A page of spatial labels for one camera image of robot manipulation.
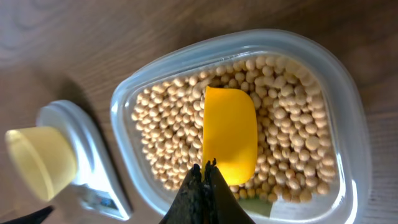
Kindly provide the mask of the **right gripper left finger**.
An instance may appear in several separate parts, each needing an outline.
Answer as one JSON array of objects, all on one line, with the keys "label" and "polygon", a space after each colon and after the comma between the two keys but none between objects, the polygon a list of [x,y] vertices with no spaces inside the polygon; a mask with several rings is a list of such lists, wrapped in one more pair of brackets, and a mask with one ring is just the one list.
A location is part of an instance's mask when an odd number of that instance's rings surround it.
[{"label": "right gripper left finger", "polygon": [[168,212],[159,224],[204,224],[205,188],[198,164],[187,172]]}]

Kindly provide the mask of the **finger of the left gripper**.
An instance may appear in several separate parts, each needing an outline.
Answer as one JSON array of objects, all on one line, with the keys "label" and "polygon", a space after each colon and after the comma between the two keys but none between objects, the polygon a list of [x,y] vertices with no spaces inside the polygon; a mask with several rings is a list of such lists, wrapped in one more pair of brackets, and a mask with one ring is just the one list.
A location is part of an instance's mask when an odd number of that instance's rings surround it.
[{"label": "finger of the left gripper", "polygon": [[2,222],[1,224],[41,224],[54,210],[53,206],[48,206],[29,215]]}]

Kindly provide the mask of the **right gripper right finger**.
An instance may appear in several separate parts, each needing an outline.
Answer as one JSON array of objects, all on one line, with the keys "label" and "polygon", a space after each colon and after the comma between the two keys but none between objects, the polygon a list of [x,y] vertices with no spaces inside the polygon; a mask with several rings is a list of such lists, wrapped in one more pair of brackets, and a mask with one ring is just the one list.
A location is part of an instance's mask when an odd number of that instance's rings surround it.
[{"label": "right gripper right finger", "polygon": [[204,196],[204,223],[209,224],[254,224],[230,191],[216,159],[205,165],[202,192]]}]

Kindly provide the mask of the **yellow plastic bowl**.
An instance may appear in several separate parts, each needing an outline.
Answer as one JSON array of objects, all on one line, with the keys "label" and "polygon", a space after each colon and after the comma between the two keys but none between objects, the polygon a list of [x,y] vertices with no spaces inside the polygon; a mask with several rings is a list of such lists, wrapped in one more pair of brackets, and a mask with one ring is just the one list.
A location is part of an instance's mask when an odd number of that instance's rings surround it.
[{"label": "yellow plastic bowl", "polygon": [[8,130],[9,157],[31,192],[51,201],[75,178],[75,153],[60,131],[49,126]]}]

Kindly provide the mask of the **yellow measuring scoop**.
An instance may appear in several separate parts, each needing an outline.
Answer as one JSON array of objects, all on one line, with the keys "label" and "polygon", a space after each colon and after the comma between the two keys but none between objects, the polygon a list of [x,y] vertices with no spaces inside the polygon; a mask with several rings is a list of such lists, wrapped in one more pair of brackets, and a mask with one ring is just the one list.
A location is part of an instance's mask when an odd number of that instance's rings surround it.
[{"label": "yellow measuring scoop", "polygon": [[257,163],[257,118],[247,93],[206,88],[202,149],[202,166],[215,161],[228,185],[240,185],[252,177]]}]

